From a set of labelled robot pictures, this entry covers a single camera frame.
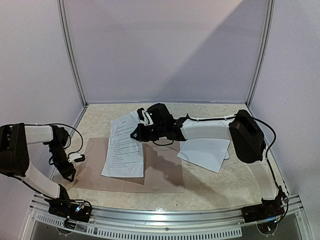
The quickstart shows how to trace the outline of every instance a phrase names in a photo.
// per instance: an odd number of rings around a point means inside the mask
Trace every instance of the robotic arm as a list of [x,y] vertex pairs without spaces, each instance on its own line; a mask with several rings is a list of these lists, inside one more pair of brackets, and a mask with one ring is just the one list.
[[130,135],[137,141],[157,141],[162,137],[172,141],[205,138],[232,141],[237,157],[250,167],[262,195],[262,204],[243,208],[245,221],[259,221],[284,214],[281,199],[287,203],[288,198],[281,186],[275,183],[268,159],[264,158],[264,133],[246,110],[218,118],[194,119],[187,115],[174,119],[164,104],[157,103],[147,110],[140,108],[137,113],[140,123]]
[[88,222],[91,206],[87,201],[71,200],[67,190],[44,176],[29,160],[28,144],[49,146],[52,162],[63,178],[73,182],[76,174],[73,162],[82,162],[84,155],[65,153],[69,134],[56,125],[8,124],[0,127],[0,173],[21,180],[35,192],[43,194],[49,203],[49,213]]

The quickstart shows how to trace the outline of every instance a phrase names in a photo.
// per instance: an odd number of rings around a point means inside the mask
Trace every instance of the marble patterned surface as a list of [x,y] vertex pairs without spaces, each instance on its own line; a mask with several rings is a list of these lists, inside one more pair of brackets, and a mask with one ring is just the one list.
[[[110,121],[138,108],[148,108],[152,103],[91,104],[88,106],[78,130],[84,138],[82,153],[89,138],[108,138]],[[166,103],[175,118],[189,113],[191,117],[219,117],[231,115],[244,104]],[[69,152],[81,144],[75,133]],[[189,211],[231,208],[261,202],[261,193],[250,168],[236,157],[234,146],[228,149],[230,158],[224,160],[219,174],[182,161],[183,193],[126,193],[79,189],[63,181],[72,199],[85,199],[95,206],[134,209]],[[279,169],[270,156],[276,179],[282,183]]]

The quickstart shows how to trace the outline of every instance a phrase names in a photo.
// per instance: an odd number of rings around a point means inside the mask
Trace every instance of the table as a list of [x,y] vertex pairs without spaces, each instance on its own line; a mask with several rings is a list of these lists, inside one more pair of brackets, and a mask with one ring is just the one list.
[[[81,152],[84,152],[89,138],[109,137],[111,120],[141,107],[147,109],[152,104],[90,104],[77,127],[84,139]],[[248,110],[244,104],[166,103],[166,106],[175,118],[187,113],[194,118],[220,117],[235,114],[240,109]],[[76,150],[80,144],[80,137],[75,133],[68,151]],[[219,174],[182,161],[183,193],[109,192],[79,189],[73,187],[72,183],[63,185],[72,199],[85,199],[95,206],[118,209],[191,211],[260,203],[260,189],[250,168],[236,157],[232,144],[228,152],[229,159],[223,161]],[[271,154],[269,159],[277,181],[282,183],[283,179]]]

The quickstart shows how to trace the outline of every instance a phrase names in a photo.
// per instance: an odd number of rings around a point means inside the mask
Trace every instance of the white wall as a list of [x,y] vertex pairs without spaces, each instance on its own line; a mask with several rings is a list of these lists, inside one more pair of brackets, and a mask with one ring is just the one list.
[[[8,123],[72,125],[82,106],[63,40],[56,0],[0,1],[0,126]],[[45,175],[49,150],[29,148]],[[33,191],[0,175],[0,239],[19,239]]]
[[245,102],[268,0],[68,0],[89,103]]
[[275,1],[253,114],[274,127],[276,161],[320,239],[320,1]]

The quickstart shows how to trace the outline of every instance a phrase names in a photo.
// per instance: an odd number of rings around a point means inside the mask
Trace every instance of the paper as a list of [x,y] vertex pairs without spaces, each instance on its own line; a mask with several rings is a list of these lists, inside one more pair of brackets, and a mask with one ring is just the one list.
[[118,178],[144,176],[142,142],[130,138],[138,123],[136,111],[111,121],[108,151],[101,175]]
[[225,157],[229,157],[230,140],[217,138],[191,139],[180,144],[177,157],[219,173]]

